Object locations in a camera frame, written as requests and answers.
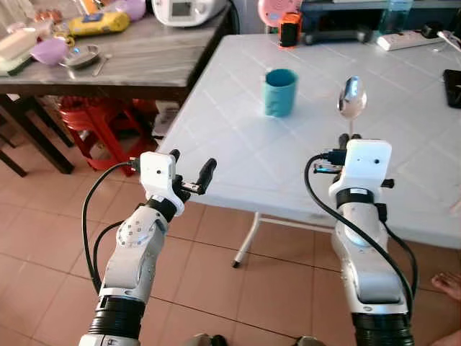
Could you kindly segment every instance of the plastic bottle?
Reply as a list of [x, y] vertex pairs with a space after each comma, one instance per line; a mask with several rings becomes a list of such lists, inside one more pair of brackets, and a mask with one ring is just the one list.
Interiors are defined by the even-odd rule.
[[385, 35], [402, 31], [411, 5], [413, 5], [413, 0], [389, 0], [388, 8], [382, 11], [380, 33]]

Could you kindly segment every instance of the orange device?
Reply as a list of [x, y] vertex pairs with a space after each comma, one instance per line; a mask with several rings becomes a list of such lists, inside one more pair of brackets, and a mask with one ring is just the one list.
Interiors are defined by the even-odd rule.
[[285, 13], [279, 22], [279, 46], [282, 48], [295, 47], [300, 40], [302, 28], [302, 13]]

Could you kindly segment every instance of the teal mug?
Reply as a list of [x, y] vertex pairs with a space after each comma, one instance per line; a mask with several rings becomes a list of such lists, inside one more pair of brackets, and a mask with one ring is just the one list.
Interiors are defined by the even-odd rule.
[[273, 117], [289, 115], [295, 105], [297, 74], [286, 68], [272, 70], [264, 81], [264, 112]]

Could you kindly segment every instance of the yellow container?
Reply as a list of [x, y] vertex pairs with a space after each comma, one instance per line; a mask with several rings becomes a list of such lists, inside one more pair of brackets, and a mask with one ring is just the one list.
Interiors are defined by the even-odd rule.
[[68, 23], [73, 36], [89, 36], [121, 32], [130, 25], [130, 17], [124, 12], [90, 14], [72, 19]]

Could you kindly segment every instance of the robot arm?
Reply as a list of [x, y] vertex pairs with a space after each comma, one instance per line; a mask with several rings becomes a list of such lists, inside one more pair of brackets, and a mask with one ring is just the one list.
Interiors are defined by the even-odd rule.
[[80, 346], [139, 346], [140, 321], [169, 222], [181, 215], [191, 193], [205, 193], [216, 168], [216, 160], [210, 159], [197, 182], [186, 183], [175, 172], [178, 158], [178, 151], [170, 155], [146, 152], [135, 162], [147, 202], [117, 230], [117, 245], [107, 264], [96, 314]]
[[414, 345], [410, 332], [413, 295], [387, 254], [388, 233], [380, 213], [383, 204], [376, 203], [386, 181], [392, 148], [385, 141], [362, 139], [347, 142], [347, 147], [340, 143], [340, 147], [318, 157], [329, 160], [334, 167], [321, 166], [314, 171], [339, 173], [328, 191], [338, 213], [312, 191], [308, 181], [309, 165], [305, 173], [306, 186], [314, 201], [339, 220], [332, 242], [341, 260], [341, 277], [356, 327], [357, 344]]

